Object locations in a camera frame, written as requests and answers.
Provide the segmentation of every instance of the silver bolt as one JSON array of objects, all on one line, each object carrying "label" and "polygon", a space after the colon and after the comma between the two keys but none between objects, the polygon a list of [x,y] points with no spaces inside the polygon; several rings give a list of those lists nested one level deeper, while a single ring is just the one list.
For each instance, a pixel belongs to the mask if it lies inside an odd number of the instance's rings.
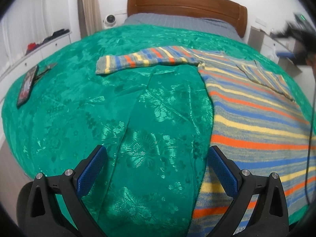
[{"label": "silver bolt", "polygon": [[65,171],[65,175],[71,175],[72,174],[72,169],[67,169],[66,171]]},{"label": "silver bolt", "polygon": [[241,173],[242,173],[243,175],[245,175],[245,176],[250,175],[250,171],[247,170],[247,169],[243,169],[243,170],[241,171]]},{"label": "silver bolt", "polygon": [[277,173],[272,173],[272,177],[273,177],[274,179],[278,179],[278,178],[279,178],[279,175],[278,175]]},{"label": "silver bolt", "polygon": [[41,179],[43,177],[43,173],[38,173],[37,175],[36,175],[36,178],[37,179]]}]

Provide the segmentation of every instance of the security camera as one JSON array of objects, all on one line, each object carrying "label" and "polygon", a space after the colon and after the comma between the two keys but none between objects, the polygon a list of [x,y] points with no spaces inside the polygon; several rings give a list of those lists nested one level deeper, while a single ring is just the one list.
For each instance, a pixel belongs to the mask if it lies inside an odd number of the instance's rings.
[{"label": "security camera", "polygon": [[108,29],[116,25],[116,18],[114,15],[110,14],[103,20],[103,29]]}]

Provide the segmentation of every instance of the beige curtain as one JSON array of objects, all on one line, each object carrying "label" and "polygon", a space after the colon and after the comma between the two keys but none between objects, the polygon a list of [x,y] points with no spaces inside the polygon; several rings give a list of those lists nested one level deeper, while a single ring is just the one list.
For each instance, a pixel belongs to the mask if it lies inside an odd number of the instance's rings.
[{"label": "beige curtain", "polygon": [[98,0],[78,0],[78,14],[81,38],[102,29]]}]

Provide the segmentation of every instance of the nightstand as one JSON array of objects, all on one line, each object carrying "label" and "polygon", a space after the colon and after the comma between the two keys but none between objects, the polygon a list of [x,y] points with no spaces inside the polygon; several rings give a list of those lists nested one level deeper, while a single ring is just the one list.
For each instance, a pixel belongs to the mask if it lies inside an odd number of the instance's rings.
[{"label": "nightstand", "polygon": [[278,64],[290,76],[295,77],[301,73],[301,70],[291,60],[279,58],[276,55],[276,52],[293,52],[301,49],[300,44],[295,39],[276,41],[263,30],[251,27],[248,45]]}]

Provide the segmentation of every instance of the headboard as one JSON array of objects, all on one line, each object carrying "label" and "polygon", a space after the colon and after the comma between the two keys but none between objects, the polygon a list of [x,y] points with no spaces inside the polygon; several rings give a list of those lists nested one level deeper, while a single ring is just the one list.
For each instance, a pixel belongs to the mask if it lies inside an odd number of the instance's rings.
[{"label": "headboard", "polygon": [[127,1],[127,16],[142,12],[224,20],[240,37],[244,37],[247,26],[247,8],[230,0]]}]

